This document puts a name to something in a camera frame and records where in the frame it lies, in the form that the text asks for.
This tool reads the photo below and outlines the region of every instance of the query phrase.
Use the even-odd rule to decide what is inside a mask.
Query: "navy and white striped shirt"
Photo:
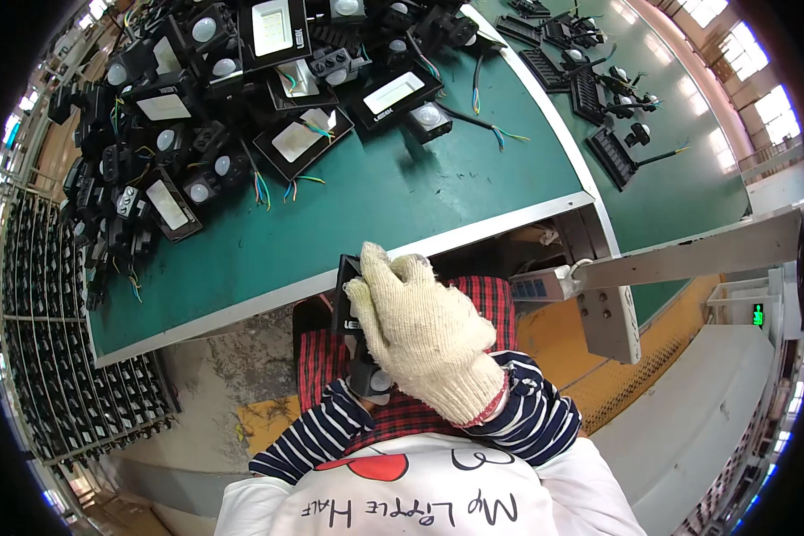
[[[462,430],[491,441],[531,466],[540,466],[569,448],[580,428],[580,412],[574,402],[560,397],[525,353],[495,352],[491,357],[508,374],[507,402],[493,420]],[[342,458],[352,437],[374,426],[345,382],[336,380],[325,387],[319,406],[302,413],[268,450],[254,456],[248,467],[251,473],[295,485],[314,467]]]

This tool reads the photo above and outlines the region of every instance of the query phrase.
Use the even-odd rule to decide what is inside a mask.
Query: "white knit glove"
[[[357,309],[369,352],[404,393],[431,406],[456,426],[468,427],[493,413],[506,389],[506,374],[483,350],[496,332],[459,289],[435,281],[429,261],[387,253],[364,242],[364,278],[345,293]]]

